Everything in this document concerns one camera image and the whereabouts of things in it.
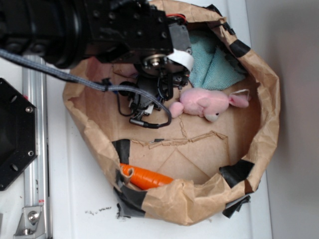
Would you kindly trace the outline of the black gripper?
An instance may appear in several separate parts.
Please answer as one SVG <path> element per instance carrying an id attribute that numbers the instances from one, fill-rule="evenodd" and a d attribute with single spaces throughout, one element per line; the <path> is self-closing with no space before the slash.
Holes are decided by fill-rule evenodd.
<path id="1" fill-rule="evenodd" d="M 159 33 L 153 33 L 151 39 L 140 43 L 140 62 L 134 64 L 136 82 L 125 81 L 121 85 L 144 90 L 156 98 L 156 102 L 135 92 L 117 92 L 118 97 L 128 98 L 130 109 L 129 113 L 124 113 L 118 106 L 119 113 L 131 118 L 161 110 L 161 105 L 173 97 L 174 88 L 182 89 L 188 84 L 194 65 L 187 21 L 168 21 Z"/>

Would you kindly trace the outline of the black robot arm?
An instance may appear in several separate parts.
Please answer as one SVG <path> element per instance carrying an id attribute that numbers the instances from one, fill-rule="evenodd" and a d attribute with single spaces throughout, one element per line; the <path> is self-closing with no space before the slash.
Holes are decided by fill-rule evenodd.
<path id="1" fill-rule="evenodd" d="M 193 57 L 186 24 L 147 0 L 3 0 L 0 55 L 66 82 L 129 95 L 139 116 L 187 85 Z M 138 83 L 112 86 L 63 73 L 90 57 L 133 64 Z"/>

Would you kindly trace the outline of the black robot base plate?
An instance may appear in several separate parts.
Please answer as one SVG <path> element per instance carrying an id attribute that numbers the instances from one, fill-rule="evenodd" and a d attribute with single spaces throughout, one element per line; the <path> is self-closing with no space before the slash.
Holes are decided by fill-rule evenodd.
<path id="1" fill-rule="evenodd" d="M 37 156 L 36 107 L 0 80 L 0 190 L 6 190 Z"/>

